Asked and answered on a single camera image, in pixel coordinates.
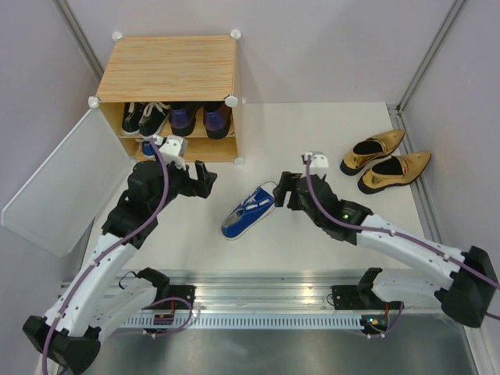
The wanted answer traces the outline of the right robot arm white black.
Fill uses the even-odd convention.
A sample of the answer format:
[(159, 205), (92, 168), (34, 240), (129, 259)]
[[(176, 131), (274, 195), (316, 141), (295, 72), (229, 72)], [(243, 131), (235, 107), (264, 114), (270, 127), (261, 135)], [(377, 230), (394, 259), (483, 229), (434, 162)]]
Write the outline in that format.
[(316, 174), (284, 172), (273, 189), (275, 205), (304, 212), (331, 238), (389, 256), (414, 270), (417, 278), (371, 268), (358, 283), (359, 304), (374, 309), (382, 302), (428, 305), (467, 327), (481, 327), (498, 278), (489, 255), (473, 246), (468, 251), (414, 237), (359, 203), (339, 199)]

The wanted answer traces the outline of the right aluminium frame post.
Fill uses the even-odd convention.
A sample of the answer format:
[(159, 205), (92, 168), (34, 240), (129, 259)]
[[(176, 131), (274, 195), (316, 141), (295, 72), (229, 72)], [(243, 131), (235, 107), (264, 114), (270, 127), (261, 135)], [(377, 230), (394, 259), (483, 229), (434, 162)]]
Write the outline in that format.
[(395, 106), (395, 111), (398, 115), (401, 115), (405, 108), (408, 106), (409, 102), (415, 94), (416, 89), (419, 87), (421, 81), (427, 74), (430, 65), (439, 53), (441, 47), (444, 45), (447, 36), (451, 32), (456, 20), (459, 18), (467, 3), (467, 0), (454, 0), (452, 2), (429, 47), (427, 48), (423, 58), (421, 59), (416, 72), (412, 75), (412, 78), (401, 99)]

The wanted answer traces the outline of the wooden shoe cabinet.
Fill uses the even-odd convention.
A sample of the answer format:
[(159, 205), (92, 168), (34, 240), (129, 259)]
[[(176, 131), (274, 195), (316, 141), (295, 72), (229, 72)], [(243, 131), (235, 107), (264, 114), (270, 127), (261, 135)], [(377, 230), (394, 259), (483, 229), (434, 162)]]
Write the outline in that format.
[(124, 37), (116, 31), (115, 45), (97, 93), (88, 99), (100, 109), (129, 156), (146, 158), (140, 135), (128, 135), (121, 123), (129, 102), (222, 102), (230, 110), (228, 135), (209, 138), (203, 124), (203, 110), (187, 139), (185, 158), (206, 162), (244, 163), (241, 151), (241, 75), (238, 41), (241, 32), (227, 35)]

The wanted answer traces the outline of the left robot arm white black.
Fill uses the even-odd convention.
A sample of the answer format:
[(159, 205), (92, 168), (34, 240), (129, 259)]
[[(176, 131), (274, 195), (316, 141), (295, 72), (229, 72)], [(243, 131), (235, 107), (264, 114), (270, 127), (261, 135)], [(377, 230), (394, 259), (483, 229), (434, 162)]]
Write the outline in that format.
[(104, 340), (141, 309), (192, 310), (194, 293), (176, 295), (164, 273), (145, 268), (106, 304), (101, 299), (115, 275), (158, 225), (156, 217), (178, 195), (208, 198), (217, 179), (201, 161), (196, 178), (174, 162), (145, 161), (134, 166), (127, 189), (102, 227), (95, 250), (71, 285), (43, 316), (29, 316), (23, 332), (42, 355), (42, 372), (53, 361), (82, 374), (97, 358)]

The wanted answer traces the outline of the aluminium frame post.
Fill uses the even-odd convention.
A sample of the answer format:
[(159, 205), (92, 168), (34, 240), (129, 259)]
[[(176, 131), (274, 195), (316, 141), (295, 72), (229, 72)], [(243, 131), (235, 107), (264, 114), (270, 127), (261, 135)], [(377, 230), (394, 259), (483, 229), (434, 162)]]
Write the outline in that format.
[(53, 0), (52, 3), (58, 10), (59, 15), (62, 17), (62, 20), (70, 30), (73, 39), (77, 43), (87, 64), (90, 66), (92, 73), (98, 80), (101, 80), (104, 74), (102, 65), (99, 62), (98, 57), (91, 47), (91, 44), (89, 43), (87, 37), (85, 36), (83, 28), (81, 27), (73, 10), (71, 9), (70, 3), (67, 0)]
[(416, 89), (419, 87), (421, 81), (427, 74), (430, 65), (439, 53), (441, 47), (444, 45), (447, 36), (451, 32), (456, 20), (459, 18), (467, 3), (467, 0), (454, 0), (452, 2), (429, 47), (427, 48), (423, 58), (421, 59), (416, 72), (412, 75), (412, 78), (401, 99), (395, 106), (395, 111), (398, 115), (401, 115), (405, 108), (408, 106), (409, 102), (415, 94)]

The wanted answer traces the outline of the blue canvas sneaker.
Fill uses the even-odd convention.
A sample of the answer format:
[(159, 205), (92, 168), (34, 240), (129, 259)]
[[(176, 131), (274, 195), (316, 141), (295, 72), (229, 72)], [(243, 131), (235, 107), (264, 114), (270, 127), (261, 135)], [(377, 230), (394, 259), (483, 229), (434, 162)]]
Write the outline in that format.
[(155, 151), (150, 142), (144, 141), (141, 143), (141, 152), (146, 159), (154, 159)]
[(221, 234), (227, 240), (236, 240), (275, 209), (274, 188), (277, 184), (267, 181), (260, 184), (223, 221)]

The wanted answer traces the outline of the gold loafer lower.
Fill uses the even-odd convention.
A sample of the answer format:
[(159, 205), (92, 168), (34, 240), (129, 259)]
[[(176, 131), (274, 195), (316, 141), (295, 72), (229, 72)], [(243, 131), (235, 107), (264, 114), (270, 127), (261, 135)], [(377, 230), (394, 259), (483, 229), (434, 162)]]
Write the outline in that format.
[(420, 177), (430, 160), (430, 152), (392, 156), (370, 167), (359, 178), (358, 188), (366, 195), (373, 195), (386, 188), (409, 185)]

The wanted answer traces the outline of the purple loafer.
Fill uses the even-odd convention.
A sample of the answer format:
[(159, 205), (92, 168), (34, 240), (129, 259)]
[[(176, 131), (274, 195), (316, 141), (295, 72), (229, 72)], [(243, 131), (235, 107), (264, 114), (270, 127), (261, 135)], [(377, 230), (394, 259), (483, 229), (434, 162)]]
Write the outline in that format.
[(205, 102), (203, 104), (203, 124), (211, 139), (225, 138), (230, 129), (231, 108), (225, 102)]
[(173, 135), (187, 137), (196, 123), (196, 113), (202, 106), (201, 102), (171, 102), (169, 123)]

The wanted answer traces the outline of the black canvas sneaker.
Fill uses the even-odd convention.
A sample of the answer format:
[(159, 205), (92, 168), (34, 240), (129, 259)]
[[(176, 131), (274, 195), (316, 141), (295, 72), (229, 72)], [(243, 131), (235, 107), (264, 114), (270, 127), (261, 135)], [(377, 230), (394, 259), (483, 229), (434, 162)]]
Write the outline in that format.
[(139, 120), (142, 117), (145, 104), (143, 102), (127, 102), (124, 105), (122, 119), (122, 133), (125, 135), (136, 135), (139, 133)]
[(168, 102), (147, 102), (139, 119), (139, 133), (144, 139), (157, 135), (168, 119), (170, 104)]

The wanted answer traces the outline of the left aluminium frame post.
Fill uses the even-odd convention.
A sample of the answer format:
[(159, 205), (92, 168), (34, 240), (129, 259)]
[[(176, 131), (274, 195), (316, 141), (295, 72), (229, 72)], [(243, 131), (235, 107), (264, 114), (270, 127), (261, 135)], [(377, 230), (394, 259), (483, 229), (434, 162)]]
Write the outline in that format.
[(70, 30), (73, 39), (77, 43), (87, 64), (90, 66), (92, 73), (98, 80), (101, 80), (104, 74), (102, 65), (99, 62), (98, 57), (91, 47), (91, 44), (89, 43), (87, 37), (85, 36), (83, 28), (81, 27), (73, 10), (71, 9), (70, 3), (67, 0), (53, 0), (52, 3), (58, 10), (59, 15), (62, 17), (62, 20)]

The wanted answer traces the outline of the gold loafer upper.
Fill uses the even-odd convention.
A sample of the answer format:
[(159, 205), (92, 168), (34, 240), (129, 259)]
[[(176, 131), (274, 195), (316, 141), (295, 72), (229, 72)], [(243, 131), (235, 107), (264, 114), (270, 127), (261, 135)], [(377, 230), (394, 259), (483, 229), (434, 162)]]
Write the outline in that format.
[(390, 156), (401, 144), (405, 131), (396, 129), (373, 135), (357, 143), (347, 152), (340, 164), (340, 170), (348, 176), (355, 176), (373, 160)]

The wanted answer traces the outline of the frosted white cabinet door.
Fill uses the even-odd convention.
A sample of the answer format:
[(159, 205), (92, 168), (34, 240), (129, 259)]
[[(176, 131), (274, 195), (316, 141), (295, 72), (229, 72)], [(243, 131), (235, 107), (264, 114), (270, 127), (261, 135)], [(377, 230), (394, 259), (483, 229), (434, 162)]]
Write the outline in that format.
[(3, 227), (63, 257), (73, 250), (129, 170), (105, 115), (90, 109), (3, 208)]

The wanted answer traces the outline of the aluminium mounting rail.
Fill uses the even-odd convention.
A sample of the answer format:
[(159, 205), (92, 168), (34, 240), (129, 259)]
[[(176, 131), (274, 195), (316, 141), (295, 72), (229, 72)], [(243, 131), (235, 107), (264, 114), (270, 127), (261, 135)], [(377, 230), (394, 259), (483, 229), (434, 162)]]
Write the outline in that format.
[(363, 269), (323, 271), (162, 270), (175, 285), (195, 289), (200, 313), (326, 313), (331, 287), (357, 284)]

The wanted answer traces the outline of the gold loafer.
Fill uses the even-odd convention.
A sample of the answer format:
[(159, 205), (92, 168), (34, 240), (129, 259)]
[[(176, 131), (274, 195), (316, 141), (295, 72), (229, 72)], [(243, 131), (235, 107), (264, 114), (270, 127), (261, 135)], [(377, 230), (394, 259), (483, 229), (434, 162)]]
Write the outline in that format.
[(401, 144), (405, 131), (396, 129), (373, 135), (357, 143), (347, 152), (340, 164), (340, 170), (348, 176), (355, 176), (373, 160), (390, 156)]
[(409, 185), (420, 177), (430, 160), (430, 152), (392, 156), (370, 167), (359, 178), (358, 188), (366, 195), (373, 195), (386, 188)]

